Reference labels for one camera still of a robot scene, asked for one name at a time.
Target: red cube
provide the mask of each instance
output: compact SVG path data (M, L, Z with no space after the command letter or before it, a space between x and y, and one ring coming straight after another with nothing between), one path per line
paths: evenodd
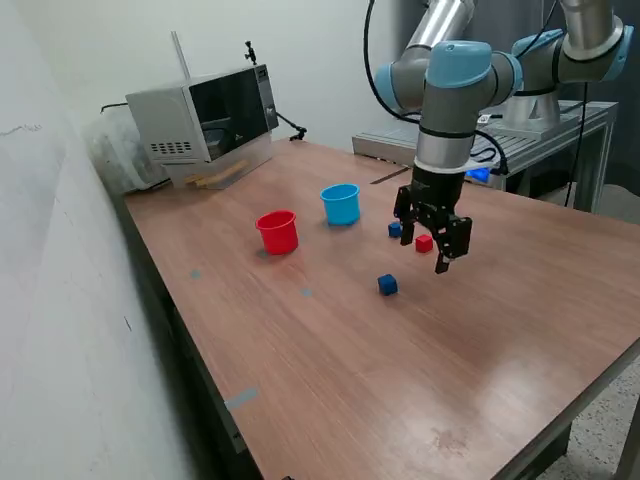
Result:
M433 250L433 238L431 235L420 235L416 238L416 252L429 253Z

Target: red cup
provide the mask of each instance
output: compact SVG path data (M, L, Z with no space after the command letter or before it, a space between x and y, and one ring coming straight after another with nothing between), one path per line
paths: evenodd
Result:
M262 234L264 249L271 255L284 255L298 248L296 214L289 210L267 213L256 221Z

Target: plastic cup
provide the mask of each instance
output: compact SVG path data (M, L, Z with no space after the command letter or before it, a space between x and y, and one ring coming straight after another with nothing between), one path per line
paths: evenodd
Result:
M329 225L351 225L358 221L360 218L359 194L360 187L352 183L333 185L320 193Z
M284 255L298 247L296 214L289 210L267 213L256 221L260 230L264 249L270 255Z

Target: white wall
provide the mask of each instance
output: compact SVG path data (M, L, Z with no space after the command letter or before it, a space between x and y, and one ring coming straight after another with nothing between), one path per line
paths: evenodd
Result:
M0 32L0 478L196 478L161 312L8 0Z
M394 12L418 0L378 0L372 64L391 60ZM82 126L101 105L182 77L170 31L192 74L246 65L246 40L272 76L276 106L308 139L351 149L351 136L386 113L362 62L367 2L353 0L15 0ZM276 136L291 132L280 127Z

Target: blue cup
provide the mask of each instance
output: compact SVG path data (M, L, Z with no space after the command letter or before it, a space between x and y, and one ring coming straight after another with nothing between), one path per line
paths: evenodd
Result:
M360 218L359 194L360 187L352 183L333 185L320 193L329 225L351 225L358 221Z

